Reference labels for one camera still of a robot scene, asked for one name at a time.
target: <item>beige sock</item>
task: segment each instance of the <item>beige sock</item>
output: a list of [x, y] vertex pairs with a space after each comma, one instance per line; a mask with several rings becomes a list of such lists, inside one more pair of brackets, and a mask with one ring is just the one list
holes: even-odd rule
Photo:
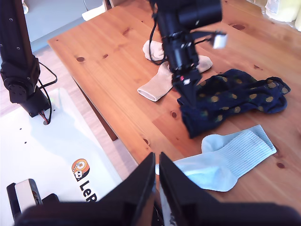
[[[200, 73], [207, 71], [213, 65], [207, 56], [198, 56], [198, 70]], [[158, 101], [173, 87], [172, 73], [168, 69], [168, 62], [164, 62], [159, 67], [158, 73], [145, 85], [141, 86], [137, 91], [139, 94], [151, 101]]]
[[151, 41], [150, 44], [150, 41], [147, 40], [146, 43], [143, 45], [142, 50], [145, 54], [145, 58], [148, 60], [151, 60], [150, 58], [152, 58], [154, 61], [158, 61], [158, 60], [163, 60], [164, 58], [164, 51], [161, 42]]

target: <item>sock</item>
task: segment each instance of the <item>sock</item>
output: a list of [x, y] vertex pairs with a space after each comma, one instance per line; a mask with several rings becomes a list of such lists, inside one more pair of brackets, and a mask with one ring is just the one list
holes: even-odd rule
[[[198, 56], [200, 73], [207, 71], [213, 65], [212, 61], [207, 56]], [[158, 73], [145, 85], [141, 86], [137, 91], [139, 94], [151, 101], [158, 101], [173, 87], [172, 73], [168, 69], [168, 62], [160, 65]]]
[[287, 106], [285, 94], [291, 89], [280, 78], [257, 81], [251, 75], [236, 69], [218, 74], [197, 87], [196, 106], [184, 105], [181, 98], [182, 120], [190, 138], [218, 127], [230, 116], [257, 109], [277, 113]]
[[175, 161], [175, 165], [203, 189], [226, 192], [276, 150], [272, 150], [250, 130], [240, 132], [217, 151]]
[[150, 58], [152, 58], [154, 61], [158, 61], [163, 60], [164, 58], [164, 50], [161, 42], [151, 41], [150, 44], [150, 41], [147, 40], [146, 43], [143, 45], [142, 50], [145, 54], [145, 58], [148, 60], [151, 60]]
[[244, 131], [253, 132], [256, 136], [258, 136], [261, 140], [263, 140], [272, 151], [276, 152], [274, 145], [272, 144], [272, 142], [264, 132], [261, 125], [257, 125], [242, 130], [240, 132], [232, 133], [224, 136], [218, 134], [211, 134], [204, 137], [204, 139], [202, 140], [202, 153], [215, 152], [221, 149], [222, 147], [227, 145], [227, 143], [229, 143], [231, 140], [233, 140], [235, 137], [237, 137], [239, 134], [243, 133]]

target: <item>lerobot logo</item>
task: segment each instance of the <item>lerobot logo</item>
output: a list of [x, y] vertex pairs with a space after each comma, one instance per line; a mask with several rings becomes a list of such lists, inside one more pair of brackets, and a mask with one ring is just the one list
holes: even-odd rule
[[77, 159], [72, 164], [72, 172], [77, 181], [80, 181], [82, 178], [88, 175], [89, 171], [90, 167], [85, 159]]
[[[77, 180], [79, 182], [81, 179], [86, 177], [90, 171], [90, 166], [88, 162], [85, 159], [77, 159], [73, 164], [72, 164], [72, 172]], [[81, 191], [83, 192], [83, 196], [85, 197], [87, 202], [95, 202], [97, 200], [96, 194], [91, 194], [91, 188], [89, 181], [83, 182], [79, 186]]]

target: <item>ribbed sock cuff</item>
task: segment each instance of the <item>ribbed sock cuff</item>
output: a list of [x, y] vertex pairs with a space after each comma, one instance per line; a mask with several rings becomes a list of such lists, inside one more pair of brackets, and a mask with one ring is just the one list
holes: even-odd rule
[[231, 172], [238, 178], [276, 153], [251, 131], [244, 131], [217, 151], [227, 160]]

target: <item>orange logo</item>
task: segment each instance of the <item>orange logo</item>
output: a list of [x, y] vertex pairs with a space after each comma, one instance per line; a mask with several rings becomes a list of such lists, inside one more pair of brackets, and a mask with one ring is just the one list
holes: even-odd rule
[[88, 175], [89, 171], [90, 167], [85, 159], [77, 159], [72, 164], [72, 172], [77, 181], [80, 181], [82, 178]]

